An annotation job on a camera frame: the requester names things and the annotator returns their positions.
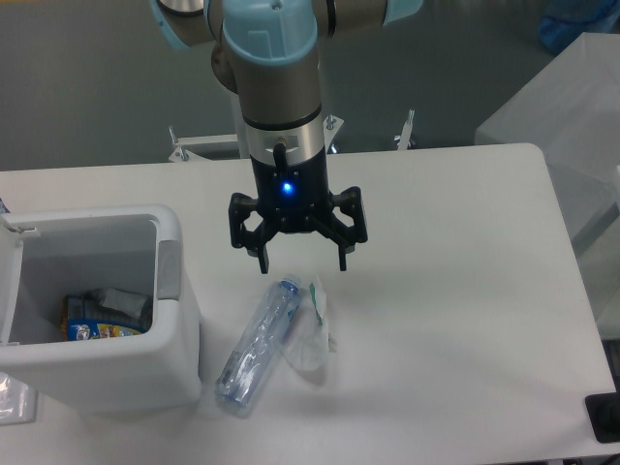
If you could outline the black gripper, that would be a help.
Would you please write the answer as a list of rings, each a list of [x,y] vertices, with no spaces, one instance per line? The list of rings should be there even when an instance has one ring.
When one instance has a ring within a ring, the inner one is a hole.
[[[229,226],[233,248],[245,248],[267,274],[267,243],[280,233],[318,232],[338,248],[339,269],[347,270],[347,255],[368,240],[361,189],[350,187],[340,194],[328,187],[326,152],[293,166],[278,169],[251,159],[258,198],[233,193]],[[250,231],[246,221],[257,213],[261,222]]]

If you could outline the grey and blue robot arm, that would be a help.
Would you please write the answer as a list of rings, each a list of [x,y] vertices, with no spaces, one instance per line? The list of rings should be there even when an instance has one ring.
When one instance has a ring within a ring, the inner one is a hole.
[[[232,195],[231,243],[268,267],[278,233],[319,233],[341,258],[367,240],[358,187],[328,186],[318,42],[413,16],[418,1],[154,1],[174,47],[212,43],[211,67],[237,98],[237,137],[257,194]]]

